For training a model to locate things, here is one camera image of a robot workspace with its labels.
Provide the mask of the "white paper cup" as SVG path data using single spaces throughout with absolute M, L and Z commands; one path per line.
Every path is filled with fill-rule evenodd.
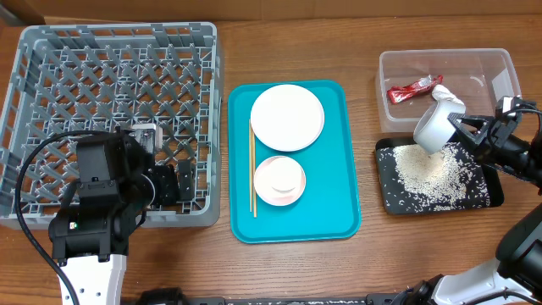
M 292 191 L 301 183 L 301 165 L 289 157 L 278 157 L 268 166 L 271 187 L 279 192 Z

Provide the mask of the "grey bowl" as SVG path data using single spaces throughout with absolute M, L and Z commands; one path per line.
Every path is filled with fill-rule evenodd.
M 428 108 L 418 121 L 413 133 L 413 140 L 428 154 L 440 151 L 455 133 L 455 127 L 448 120 L 448 115 L 464 114 L 463 104 L 451 101 L 438 101 Z

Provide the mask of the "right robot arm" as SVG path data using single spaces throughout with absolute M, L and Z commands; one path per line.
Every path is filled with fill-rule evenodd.
M 476 160 L 541 187 L 541 132 L 527 142 L 513 135 L 523 114 L 495 117 L 449 114 L 448 121 Z M 501 239 L 495 258 L 462 274 L 439 274 L 392 299 L 393 304 L 541 303 L 541 207 L 522 218 Z

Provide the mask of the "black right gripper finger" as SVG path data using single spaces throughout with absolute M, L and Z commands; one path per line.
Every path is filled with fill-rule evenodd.
M 477 131 L 471 132 L 464 127 L 456 127 L 458 140 L 464 147 L 477 148 L 483 142 L 483 136 Z
M 490 116 L 459 113 L 451 113 L 447 119 L 457 130 L 482 130 L 485 125 L 491 122 Z

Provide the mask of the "red snack wrapper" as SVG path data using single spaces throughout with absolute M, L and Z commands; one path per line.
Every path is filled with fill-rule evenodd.
M 386 92 L 386 96 L 392 104 L 403 103 L 408 99 L 430 92 L 437 85 L 440 85 L 443 79 L 443 75 L 428 75 L 407 86 L 392 86 Z

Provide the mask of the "white tissue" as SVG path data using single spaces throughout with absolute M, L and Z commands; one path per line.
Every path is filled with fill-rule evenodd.
M 464 106 L 465 103 L 452 93 L 447 87 L 438 84 L 431 91 L 432 98 L 437 103 L 454 103 Z

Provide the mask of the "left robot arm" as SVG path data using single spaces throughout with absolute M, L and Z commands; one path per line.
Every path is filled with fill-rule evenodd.
M 162 142 L 156 125 L 70 135 L 79 176 L 48 228 L 53 259 L 64 272 L 64 302 L 119 304 L 129 237 L 148 208 L 179 201 L 179 182 L 173 166 L 154 162 Z

